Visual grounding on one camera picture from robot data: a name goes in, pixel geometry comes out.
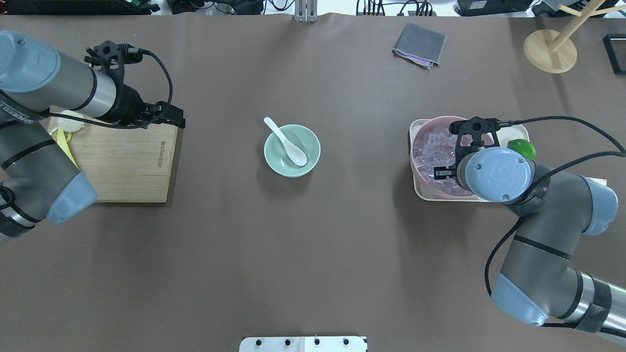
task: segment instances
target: white ceramic spoon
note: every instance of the white ceramic spoon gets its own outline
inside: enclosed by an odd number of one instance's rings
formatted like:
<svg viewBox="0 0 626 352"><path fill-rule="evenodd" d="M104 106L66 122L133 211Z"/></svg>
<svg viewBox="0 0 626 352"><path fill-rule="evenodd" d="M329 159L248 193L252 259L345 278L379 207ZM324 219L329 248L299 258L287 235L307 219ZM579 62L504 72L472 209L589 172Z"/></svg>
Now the white ceramic spoon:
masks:
<svg viewBox="0 0 626 352"><path fill-rule="evenodd" d="M294 162L294 164L303 167L306 165L308 159L307 155L300 150L300 148L296 147L293 143L291 143L287 137L282 133L282 131L278 128L278 126L272 121L271 118L266 117L263 119L263 122L272 129L272 131L276 134L276 137L280 140L283 147L285 147L285 151L287 152L287 156Z"/></svg>

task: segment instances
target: blue joint cap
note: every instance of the blue joint cap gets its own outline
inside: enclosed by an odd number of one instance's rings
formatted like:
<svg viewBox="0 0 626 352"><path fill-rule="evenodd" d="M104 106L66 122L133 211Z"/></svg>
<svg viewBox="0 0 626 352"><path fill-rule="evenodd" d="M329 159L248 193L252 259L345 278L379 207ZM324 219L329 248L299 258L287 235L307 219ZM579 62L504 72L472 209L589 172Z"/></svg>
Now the blue joint cap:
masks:
<svg viewBox="0 0 626 352"><path fill-rule="evenodd" d="M56 76L61 55L50 44L16 31L0 31L0 89L37 90Z"/></svg>
<svg viewBox="0 0 626 352"><path fill-rule="evenodd" d="M581 177L589 186L593 203L591 221L583 235L595 236L606 230L609 223L617 215L617 195L607 186L603 186L584 176Z"/></svg>
<svg viewBox="0 0 626 352"><path fill-rule="evenodd" d="M491 293L491 300L496 307L506 314L526 324L541 326L548 319L548 313L539 308L520 288L506 276L498 273L496 286Z"/></svg>
<svg viewBox="0 0 626 352"><path fill-rule="evenodd" d="M499 203L521 196L532 180L528 161L518 152L503 147L477 152L468 161L464 173L472 192Z"/></svg>
<svg viewBox="0 0 626 352"><path fill-rule="evenodd" d="M56 225L62 224L70 217L93 204L98 193L84 173L76 175L56 198L46 218Z"/></svg>

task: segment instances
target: white tray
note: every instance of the white tray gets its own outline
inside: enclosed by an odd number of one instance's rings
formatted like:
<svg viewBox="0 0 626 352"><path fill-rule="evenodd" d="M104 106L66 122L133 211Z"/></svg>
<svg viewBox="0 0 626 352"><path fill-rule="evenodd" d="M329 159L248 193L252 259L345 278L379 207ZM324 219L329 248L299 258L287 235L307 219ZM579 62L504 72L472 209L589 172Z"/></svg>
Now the white tray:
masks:
<svg viewBox="0 0 626 352"><path fill-rule="evenodd" d="M239 352L367 352L366 336L245 338Z"/></svg>
<svg viewBox="0 0 626 352"><path fill-rule="evenodd" d="M413 123L411 124L411 127L409 128L410 162L413 162L413 140L415 139L415 135L417 135L419 129L422 128L422 126L428 121L429 119L427 118L415 120L413 121ZM506 146L506 144L509 141L514 140L514 139L524 139L524 140L530 141L530 139L528 138L528 131L522 125L515 125L511 127L501 128L500 131L496 132L496 134L498 136L498 140L500 141L501 146ZM413 187L414 187L415 193L417 193L417 195L424 200L432 200L435 202L487 202L487 200L482 199L478 197L477 195L472 195L471 197L465 197L464 199L447 199L447 198L442 198L438 195L431 194L430 192L428 192L428 189L422 188L422 185L418 181L418 177L415 174L413 174Z"/></svg>

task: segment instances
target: brown table surface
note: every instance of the brown table surface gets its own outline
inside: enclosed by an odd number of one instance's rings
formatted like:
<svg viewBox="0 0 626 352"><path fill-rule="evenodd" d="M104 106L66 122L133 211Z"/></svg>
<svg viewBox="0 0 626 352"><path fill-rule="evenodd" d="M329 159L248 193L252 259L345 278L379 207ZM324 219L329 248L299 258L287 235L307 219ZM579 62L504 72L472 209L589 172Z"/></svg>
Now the brown table surface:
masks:
<svg viewBox="0 0 626 352"><path fill-rule="evenodd" d="M0 29L79 60L107 39L153 51L188 127L166 204L96 204L1 248L0 350L227 352L246 336L311 334L367 336L375 352L622 350L491 303L485 260L516 218L501 205L418 198L407 133L441 115L571 115L625 141L626 77L602 38L626 33L626 21L587 21L572 36L574 68L550 75L522 42L568 19L292 18L2 17ZM408 21L448 34L440 67L391 53ZM126 83L164 100L163 74L145 61L127 67ZM264 116L316 132L322 156L310 174L286 179L266 165ZM612 149L574 123L527 129L554 166ZM572 172L626 195L623 160ZM626 285L625 215L583 238L573 266Z"/></svg>

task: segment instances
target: green lime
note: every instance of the green lime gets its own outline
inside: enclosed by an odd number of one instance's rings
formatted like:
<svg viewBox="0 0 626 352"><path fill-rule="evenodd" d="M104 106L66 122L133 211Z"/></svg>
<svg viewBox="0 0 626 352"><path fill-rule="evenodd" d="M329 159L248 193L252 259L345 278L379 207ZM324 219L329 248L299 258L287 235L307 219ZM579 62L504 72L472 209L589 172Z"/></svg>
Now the green lime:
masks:
<svg viewBox="0 0 626 352"><path fill-rule="evenodd" d="M514 139L506 144L506 147L521 154L526 159L534 160L537 156L535 146L525 139Z"/></svg>

